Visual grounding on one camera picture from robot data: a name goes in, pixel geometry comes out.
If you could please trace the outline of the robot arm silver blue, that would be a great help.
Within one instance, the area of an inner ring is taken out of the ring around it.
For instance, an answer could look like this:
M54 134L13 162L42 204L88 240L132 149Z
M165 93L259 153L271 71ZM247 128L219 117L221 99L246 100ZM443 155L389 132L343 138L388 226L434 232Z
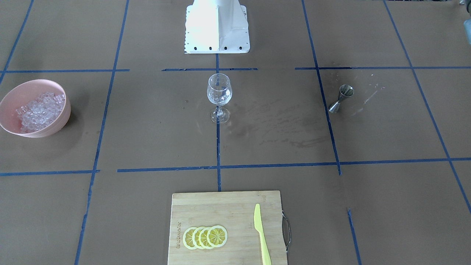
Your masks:
M467 20L464 21L464 29L465 33L467 35L467 38L471 38L471 18L468 18Z

